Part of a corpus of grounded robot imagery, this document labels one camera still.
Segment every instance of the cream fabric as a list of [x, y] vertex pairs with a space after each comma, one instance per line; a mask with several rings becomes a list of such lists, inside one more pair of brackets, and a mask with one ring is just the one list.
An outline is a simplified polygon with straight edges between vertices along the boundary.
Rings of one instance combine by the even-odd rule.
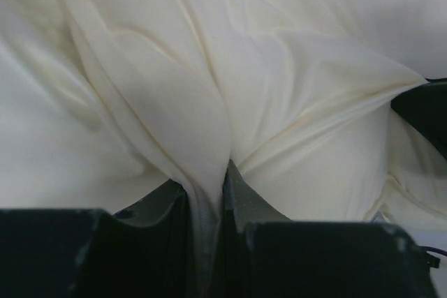
[[[429, 144], [388, 124], [392, 98], [443, 77], [445, 0], [0, 0], [0, 13], [2, 207], [116, 211], [172, 178], [202, 285], [230, 158], [296, 220], [381, 209], [445, 228], [427, 210], [444, 211], [445, 175], [401, 164]], [[382, 193], [390, 179], [424, 202], [418, 218], [410, 196]]]

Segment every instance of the white cloth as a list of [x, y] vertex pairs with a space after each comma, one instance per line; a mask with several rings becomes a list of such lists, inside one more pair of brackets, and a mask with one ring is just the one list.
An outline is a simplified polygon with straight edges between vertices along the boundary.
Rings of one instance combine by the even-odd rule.
[[[389, 101], [443, 77], [446, 0], [1, 0], [0, 13], [0, 206], [114, 211], [173, 178], [203, 285], [229, 158], [296, 220], [386, 209], [446, 228], [426, 210], [444, 212], [446, 175], [406, 177], [401, 155], [420, 152], [397, 143], [402, 122], [387, 140]], [[420, 218], [382, 193], [391, 175]]]

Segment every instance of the black cable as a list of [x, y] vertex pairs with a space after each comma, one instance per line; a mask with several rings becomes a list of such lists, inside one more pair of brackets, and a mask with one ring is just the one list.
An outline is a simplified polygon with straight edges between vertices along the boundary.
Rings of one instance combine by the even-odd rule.
[[428, 251], [430, 253], [435, 253], [435, 254], [439, 254], [439, 255], [443, 255], [447, 258], [447, 251], [443, 251], [442, 249], [439, 248], [435, 248], [435, 247], [428, 247], [428, 246], [421, 246], [421, 248], [424, 251]]

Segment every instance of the draped fabric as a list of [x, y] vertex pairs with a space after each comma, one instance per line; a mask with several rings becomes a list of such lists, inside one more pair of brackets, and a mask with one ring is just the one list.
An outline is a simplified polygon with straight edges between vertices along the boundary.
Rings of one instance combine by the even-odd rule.
[[189, 195], [209, 280], [229, 159], [295, 220], [445, 229], [447, 163], [389, 102], [444, 77], [446, 0], [0, 0], [0, 205]]

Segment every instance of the black object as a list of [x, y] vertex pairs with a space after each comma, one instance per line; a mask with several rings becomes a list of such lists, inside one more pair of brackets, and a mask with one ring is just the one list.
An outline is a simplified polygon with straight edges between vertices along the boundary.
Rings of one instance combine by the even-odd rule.
[[0, 297], [183, 297], [188, 217], [173, 181], [115, 217], [1, 210]]
[[447, 159], [447, 79], [430, 80], [400, 94], [391, 108]]
[[443, 255], [444, 257], [447, 258], [447, 251], [445, 251], [444, 249], [439, 249], [439, 248], [435, 248], [435, 247], [428, 247], [428, 246], [421, 246], [421, 248], [424, 251], [428, 251], [430, 253], [436, 253], [438, 255]]
[[436, 256], [433, 256], [429, 254], [428, 252], [425, 252], [425, 260], [427, 261], [427, 266], [430, 270], [430, 268], [439, 269], [439, 265], [441, 264], [441, 260], [437, 258]]
[[223, 194], [227, 297], [436, 297], [424, 252], [397, 226], [289, 221], [233, 163]]

